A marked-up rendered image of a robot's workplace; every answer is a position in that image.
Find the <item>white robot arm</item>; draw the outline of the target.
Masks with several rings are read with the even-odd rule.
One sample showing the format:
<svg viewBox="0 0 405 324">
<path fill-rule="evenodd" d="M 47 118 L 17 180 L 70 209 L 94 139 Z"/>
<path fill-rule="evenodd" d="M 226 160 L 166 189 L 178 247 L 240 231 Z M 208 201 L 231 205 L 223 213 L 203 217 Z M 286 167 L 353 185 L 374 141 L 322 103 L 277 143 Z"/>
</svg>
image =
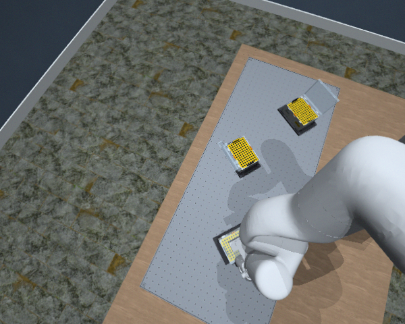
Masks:
<svg viewBox="0 0 405 324">
<path fill-rule="evenodd" d="M 250 276 L 264 297 L 282 300 L 309 242 L 335 242 L 363 229 L 405 274 L 405 135 L 347 144 L 297 193 L 254 203 L 228 243 L 245 260 L 242 277 Z"/>
</svg>

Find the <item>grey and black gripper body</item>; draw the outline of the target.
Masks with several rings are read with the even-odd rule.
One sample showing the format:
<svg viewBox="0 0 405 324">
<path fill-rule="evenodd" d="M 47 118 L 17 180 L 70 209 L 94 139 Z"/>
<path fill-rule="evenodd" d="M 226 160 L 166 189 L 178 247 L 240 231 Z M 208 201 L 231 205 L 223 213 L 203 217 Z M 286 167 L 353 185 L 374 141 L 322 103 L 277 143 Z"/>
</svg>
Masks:
<svg viewBox="0 0 405 324">
<path fill-rule="evenodd" d="M 241 255 L 241 254 L 238 255 L 238 256 L 235 258 L 235 263 L 237 264 L 240 273 L 243 273 L 243 271 L 245 270 L 245 268 L 244 268 L 244 261 L 245 261 L 245 260 L 242 258 L 242 255 Z"/>
</svg>

